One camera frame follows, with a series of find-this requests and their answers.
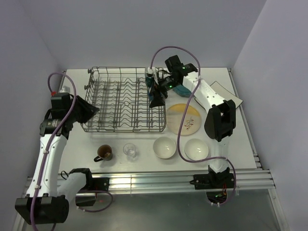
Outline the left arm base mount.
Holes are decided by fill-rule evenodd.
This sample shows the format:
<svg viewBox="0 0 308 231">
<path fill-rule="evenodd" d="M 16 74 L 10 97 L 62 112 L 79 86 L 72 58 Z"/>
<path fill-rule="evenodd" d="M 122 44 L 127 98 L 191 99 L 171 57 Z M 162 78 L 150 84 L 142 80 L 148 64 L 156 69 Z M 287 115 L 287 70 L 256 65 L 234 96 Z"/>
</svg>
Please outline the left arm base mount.
<svg viewBox="0 0 308 231">
<path fill-rule="evenodd" d="M 114 197 L 108 189 L 109 178 L 93 178 L 89 168 L 75 168 L 67 174 L 65 182 L 57 190 L 57 195 L 64 196 L 68 202 L 71 202 L 79 192 L 108 194 L 111 201 L 105 208 L 97 210 L 99 212 L 108 208 L 114 201 Z"/>
</svg>

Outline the clear drinking glass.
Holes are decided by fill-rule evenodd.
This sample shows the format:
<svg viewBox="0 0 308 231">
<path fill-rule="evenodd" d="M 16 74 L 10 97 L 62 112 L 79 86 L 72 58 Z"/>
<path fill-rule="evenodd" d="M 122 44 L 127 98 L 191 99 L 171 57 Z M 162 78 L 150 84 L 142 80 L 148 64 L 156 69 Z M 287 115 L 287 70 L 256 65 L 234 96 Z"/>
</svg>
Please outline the clear drinking glass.
<svg viewBox="0 0 308 231">
<path fill-rule="evenodd" d="M 127 143 L 123 147 L 123 153 L 126 155 L 127 160 L 133 162 L 138 159 L 138 149 L 133 143 Z"/>
</svg>

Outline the brown mug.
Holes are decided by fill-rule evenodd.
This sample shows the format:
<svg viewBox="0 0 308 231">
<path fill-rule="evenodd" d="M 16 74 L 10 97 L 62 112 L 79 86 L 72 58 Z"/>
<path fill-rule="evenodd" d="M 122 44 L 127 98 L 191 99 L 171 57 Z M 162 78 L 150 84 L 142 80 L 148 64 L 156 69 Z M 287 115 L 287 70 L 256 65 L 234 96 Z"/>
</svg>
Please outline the brown mug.
<svg viewBox="0 0 308 231">
<path fill-rule="evenodd" d="M 110 161 L 113 158 L 113 152 L 111 146 L 104 144 L 97 150 L 97 156 L 94 158 L 94 162 Z"/>
</svg>

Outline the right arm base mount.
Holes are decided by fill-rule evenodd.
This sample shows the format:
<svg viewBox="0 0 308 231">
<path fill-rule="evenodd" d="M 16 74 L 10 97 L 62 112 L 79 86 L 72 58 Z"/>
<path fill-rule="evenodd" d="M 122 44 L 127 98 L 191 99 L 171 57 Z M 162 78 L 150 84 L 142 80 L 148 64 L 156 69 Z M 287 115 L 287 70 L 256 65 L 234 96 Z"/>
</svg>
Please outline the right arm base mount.
<svg viewBox="0 0 308 231">
<path fill-rule="evenodd" d="M 235 191 L 236 178 L 232 173 L 227 173 L 224 177 L 218 177 L 214 173 L 195 174 L 190 184 L 195 190 L 216 190 L 207 192 L 206 196 L 211 203 L 218 205 L 227 201 L 227 189 Z"/>
</svg>

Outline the cream bowl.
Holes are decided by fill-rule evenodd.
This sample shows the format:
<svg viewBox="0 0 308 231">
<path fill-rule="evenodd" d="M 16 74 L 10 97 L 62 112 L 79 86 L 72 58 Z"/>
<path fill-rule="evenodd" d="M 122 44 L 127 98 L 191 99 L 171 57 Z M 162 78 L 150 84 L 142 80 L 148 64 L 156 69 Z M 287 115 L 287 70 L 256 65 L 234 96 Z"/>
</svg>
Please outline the cream bowl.
<svg viewBox="0 0 308 231">
<path fill-rule="evenodd" d="M 169 137 L 160 137 L 154 141 L 153 151 L 158 158 L 169 159 L 176 152 L 176 144 Z"/>
</svg>

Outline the dark blue mug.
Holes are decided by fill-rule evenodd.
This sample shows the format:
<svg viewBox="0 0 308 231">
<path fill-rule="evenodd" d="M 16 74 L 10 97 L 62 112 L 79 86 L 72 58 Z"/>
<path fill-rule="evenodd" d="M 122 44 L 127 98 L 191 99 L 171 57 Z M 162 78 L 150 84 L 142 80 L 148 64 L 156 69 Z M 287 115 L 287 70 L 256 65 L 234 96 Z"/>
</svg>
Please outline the dark blue mug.
<svg viewBox="0 0 308 231">
<path fill-rule="evenodd" d="M 160 92 L 156 89 L 157 83 L 153 78 L 146 78 L 147 94 L 149 101 L 152 102 L 154 99 L 160 97 Z"/>
</svg>

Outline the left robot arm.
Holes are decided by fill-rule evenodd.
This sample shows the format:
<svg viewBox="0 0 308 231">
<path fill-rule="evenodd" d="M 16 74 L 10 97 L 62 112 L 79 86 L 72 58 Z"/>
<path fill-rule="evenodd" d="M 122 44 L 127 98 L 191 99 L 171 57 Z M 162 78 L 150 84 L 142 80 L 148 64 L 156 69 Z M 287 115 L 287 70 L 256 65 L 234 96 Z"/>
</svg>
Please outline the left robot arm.
<svg viewBox="0 0 308 231">
<path fill-rule="evenodd" d="M 89 168 L 75 168 L 58 185 L 58 171 L 73 124 L 88 122 L 99 108 L 68 92 L 51 96 L 51 108 L 40 125 L 40 152 L 35 174 L 25 197 L 16 199 L 15 209 L 32 226 L 63 223 L 69 204 L 79 191 L 89 192 L 94 180 Z"/>
</svg>

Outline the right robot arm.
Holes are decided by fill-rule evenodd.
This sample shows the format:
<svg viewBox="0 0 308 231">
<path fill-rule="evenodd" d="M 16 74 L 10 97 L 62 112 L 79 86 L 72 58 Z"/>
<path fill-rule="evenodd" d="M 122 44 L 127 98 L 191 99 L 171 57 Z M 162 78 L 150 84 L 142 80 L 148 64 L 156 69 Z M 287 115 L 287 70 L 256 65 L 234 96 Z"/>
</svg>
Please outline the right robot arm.
<svg viewBox="0 0 308 231">
<path fill-rule="evenodd" d="M 204 123 L 206 135 L 214 142 L 215 147 L 209 161 L 207 179 L 211 188 L 226 185 L 236 186 L 234 165 L 228 159 L 230 137 L 236 127 L 236 106 L 233 100 L 226 100 L 213 90 L 201 77 L 201 68 L 192 63 L 183 64 L 177 55 L 165 61 L 169 75 L 159 78 L 153 66 L 146 70 L 146 77 L 152 79 L 150 87 L 152 101 L 150 107 L 162 106 L 167 92 L 178 85 L 191 91 L 205 108 L 207 116 Z"/>
</svg>

